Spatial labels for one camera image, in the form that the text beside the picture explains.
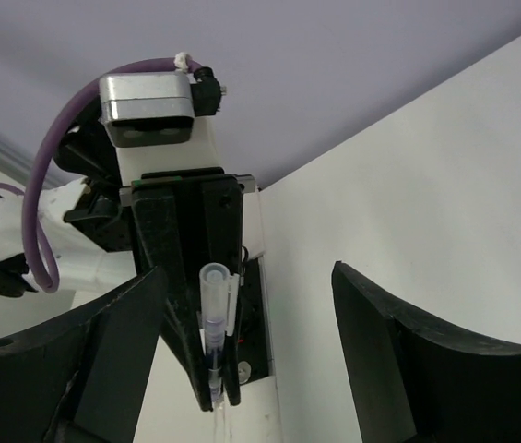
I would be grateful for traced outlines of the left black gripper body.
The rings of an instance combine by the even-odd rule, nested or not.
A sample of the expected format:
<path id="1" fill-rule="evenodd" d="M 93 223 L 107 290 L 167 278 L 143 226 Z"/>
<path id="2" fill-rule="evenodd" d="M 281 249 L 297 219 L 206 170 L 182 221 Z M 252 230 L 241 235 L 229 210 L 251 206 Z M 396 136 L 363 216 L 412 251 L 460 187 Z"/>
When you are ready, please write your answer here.
<path id="1" fill-rule="evenodd" d="M 255 192 L 250 174 L 220 167 L 144 174 L 120 190 L 129 220 L 136 270 L 156 265 L 197 272 L 218 262 L 239 272 L 243 247 L 243 197 Z"/>

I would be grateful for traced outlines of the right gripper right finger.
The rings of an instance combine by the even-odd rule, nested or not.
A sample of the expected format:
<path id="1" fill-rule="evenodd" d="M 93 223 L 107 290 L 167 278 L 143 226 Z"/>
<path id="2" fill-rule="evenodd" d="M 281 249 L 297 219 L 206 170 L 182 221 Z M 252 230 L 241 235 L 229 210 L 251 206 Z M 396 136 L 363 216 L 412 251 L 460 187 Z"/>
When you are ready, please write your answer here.
<path id="1" fill-rule="evenodd" d="M 458 327 L 346 263 L 333 302 L 365 442 L 521 442 L 521 344 Z"/>

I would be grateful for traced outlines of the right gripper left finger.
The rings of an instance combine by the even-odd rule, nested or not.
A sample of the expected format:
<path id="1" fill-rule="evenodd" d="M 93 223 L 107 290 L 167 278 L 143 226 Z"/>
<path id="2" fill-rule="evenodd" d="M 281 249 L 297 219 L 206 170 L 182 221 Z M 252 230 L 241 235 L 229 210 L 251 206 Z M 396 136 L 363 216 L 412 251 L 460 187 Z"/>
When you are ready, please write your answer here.
<path id="1" fill-rule="evenodd" d="M 0 442 L 131 442 L 162 323 L 160 268 L 0 338 Z"/>

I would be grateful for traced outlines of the purple pen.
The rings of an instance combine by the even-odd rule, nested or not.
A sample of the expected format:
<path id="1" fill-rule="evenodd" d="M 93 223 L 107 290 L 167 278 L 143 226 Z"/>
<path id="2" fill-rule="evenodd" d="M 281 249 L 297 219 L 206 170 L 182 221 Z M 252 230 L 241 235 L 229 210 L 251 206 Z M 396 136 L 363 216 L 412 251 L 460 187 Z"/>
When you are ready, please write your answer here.
<path id="1" fill-rule="evenodd" d="M 202 326 L 205 340 L 210 399 L 212 403 L 215 403 L 221 397 L 221 368 L 226 333 L 224 328 L 217 324 L 208 322 L 204 325 L 202 321 Z"/>

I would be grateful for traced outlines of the clear pen cap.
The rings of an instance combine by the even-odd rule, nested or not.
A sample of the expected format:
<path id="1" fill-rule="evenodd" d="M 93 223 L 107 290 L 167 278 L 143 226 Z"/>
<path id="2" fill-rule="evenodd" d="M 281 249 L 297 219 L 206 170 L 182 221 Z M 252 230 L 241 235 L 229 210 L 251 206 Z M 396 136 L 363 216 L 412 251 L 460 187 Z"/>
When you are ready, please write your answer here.
<path id="1" fill-rule="evenodd" d="M 239 274 L 220 263 L 208 263 L 199 271 L 200 303 L 203 324 L 208 322 L 224 328 L 231 337 L 235 330 Z"/>

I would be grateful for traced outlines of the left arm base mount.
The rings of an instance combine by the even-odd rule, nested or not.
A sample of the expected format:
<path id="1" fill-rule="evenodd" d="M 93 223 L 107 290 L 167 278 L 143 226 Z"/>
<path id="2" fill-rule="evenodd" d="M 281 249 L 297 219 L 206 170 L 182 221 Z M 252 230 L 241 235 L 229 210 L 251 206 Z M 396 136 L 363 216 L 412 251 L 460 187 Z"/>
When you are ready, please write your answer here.
<path id="1" fill-rule="evenodd" d="M 259 258 L 250 260 L 245 266 L 240 300 L 243 308 L 238 336 L 238 371 L 240 384 L 245 385 L 271 375 L 271 353 Z"/>

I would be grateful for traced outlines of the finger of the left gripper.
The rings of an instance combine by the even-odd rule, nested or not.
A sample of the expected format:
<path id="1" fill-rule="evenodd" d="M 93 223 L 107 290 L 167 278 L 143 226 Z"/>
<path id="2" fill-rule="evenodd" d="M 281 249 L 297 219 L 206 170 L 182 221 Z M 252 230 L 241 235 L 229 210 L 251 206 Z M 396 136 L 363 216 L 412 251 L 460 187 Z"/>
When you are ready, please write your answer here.
<path id="1" fill-rule="evenodd" d="M 213 405 L 240 401 L 236 319 L 242 268 L 243 193 L 226 176 L 202 187 L 209 259 L 202 267 L 202 325 Z"/>
<path id="2" fill-rule="evenodd" d="M 163 274 L 160 336 L 185 371 L 198 407 L 212 410 L 199 335 L 198 269 L 209 257 L 204 184 L 139 186 L 131 212 L 142 269 Z"/>

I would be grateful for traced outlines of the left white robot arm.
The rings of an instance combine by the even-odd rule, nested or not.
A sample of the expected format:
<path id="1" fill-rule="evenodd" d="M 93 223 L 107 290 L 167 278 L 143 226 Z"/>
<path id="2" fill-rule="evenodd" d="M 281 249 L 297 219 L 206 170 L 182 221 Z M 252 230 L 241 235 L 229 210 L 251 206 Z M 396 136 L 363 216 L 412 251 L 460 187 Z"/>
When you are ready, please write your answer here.
<path id="1" fill-rule="evenodd" d="M 64 291 L 95 299 L 0 339 L 0 401 L 12 415 L 78 420 L 138 414 L 159 341 L 212 407 L 199 273 L 209 263 L 243 275 L 245 198 L 212 169 L 139 186 L 124 209 L 93 180 L 48 190 L 41 226 Z"/>

